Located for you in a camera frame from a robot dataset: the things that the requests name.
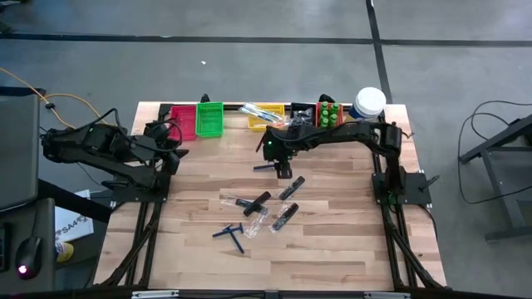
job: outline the white container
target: white container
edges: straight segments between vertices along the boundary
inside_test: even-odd
[[[355,120],[372,120],[384,110],[386,96],[375,87],[362,88],[349,110],[349,115]]]

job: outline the wooden tabletop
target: wooden tabletop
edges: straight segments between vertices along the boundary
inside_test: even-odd
[[[159,105],[139,103],[132,134],[142,134],[145,123],[157,118]],[[388,105],[385,113],[387,122],[411,132],[404,105]],[[229,236],[211,237],[231,223],[249,224],[241,209],[221,203],[221,195],[275,195],[293,181],[252,170],[264,164],[262,152],[255,153],[262,133],[246,124],[246,115],[225,111],[221,138],[184,142],[190,153],[181,160],[163,207],[150,288],[391,290],[382,215],[372,196],[371,153],[355,142],[320,145],[294,158],[294,179],[302,175],[306,182],[290,199],[299,210],[277,234],[263,228],[255,238],[237,235],[245,254]],[[403,139],[401,163],[409,172],[419,168],[412,138]],[[266,205],[275,213],[281,206],[277,199]],[[130,249],[138,210],[138,203],[127,203],[112,214],[95,282],[108,278]],[[405,206],[405,217],[412,251],[445,284],[430,218],[417,206]],[[399,260],[406,282],[401,254]]]

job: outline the gray metal stand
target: gray metal stand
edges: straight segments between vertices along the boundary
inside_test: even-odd
[[[459,160],[462,164],[466,164],[474,158],[482,158],[490,177],[491,186],[495,191],[495,196],[501,196],[530,186],[532,185],[532,179],[529,179],[532,173],[532,163],[528,161],[532,160],[532,147],[503,147],[503,145],[528,134],[531,130],[532,115],[529,115],[463,154]],[[503,166],[497,165],[502,164],[500,161],[505,161],[505,164]],[[532,196],[527,199],[527,194],[532,195],[532,192],[524,191],[520,195],[500,198],[504,203],[510,229],[486,234],[485,240],[487,242],[532,235],[532,227],[526,224],[520,207],[520,204],[532,203],[529,200]]]

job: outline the plastic basket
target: plastic basket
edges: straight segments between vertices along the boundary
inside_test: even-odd
[[[176,105],[170,108],[170,118],[174,119],[183,132],[183,140],[196,139],[196,106]],[[179,140],[180,132],[177,128],[170,129],[170,136],[173,140]]]
[[[284,105],[275,105],[275,104],[257,104],[254,103],[258,108],[264,109],[269,112],[273,112],[277,115],[280,115],[284,118]],[[266,130],[266,125],[271,125],[272,123],[266,120],[261,120],[257,116],[248,115],[248,128],[255,132],[264,132]]]
[[[315,105],[315,107],[316,107],[316,120],[314,121],[314,124],[316,124],[316,126],[319,126],[319,115],[321,113],[321,111],[320,111],[320,106],[321,105],[322,105],[321,102],[317,103]],[[331,109],[331,105],[332,105],[332,103],[328,103],[328,109]],[[336,120],[335,126],[340,125],[342,122],[343,122],[343,107],[342,107],[342,105],[340,105],[338,107],[338,119]]]
[[[312,109],[312,123],[316,123],[316,105],[310,103],[290,103],[290,118],[293,118],[294,111],[306,111]]]
[[[196,106],[196,134],[220,137],[224,133],[224,103],[199,103]]]

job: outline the red basket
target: red basket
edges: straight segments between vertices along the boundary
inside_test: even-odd
[[[183,132],[183,140],[196,139],[196,106],[195,105],[177,105],[170,109],[170,118],[177,122],[177,125]],[[170,129],[168,138],[179,140],[180,132],[176,127]]]
[[[317,103],[316,104],[316,120],[314,122],[314,124],[319,127],[319,115],[322,113],[320,111],[320,107],[321,107],[322,103]],[[341,125],[343,123],[343,107],[341,104],[339,104],[340,107],[338,108],[338,118],[336,120],[336,124],[335,126],[338,126],[338,125]]]

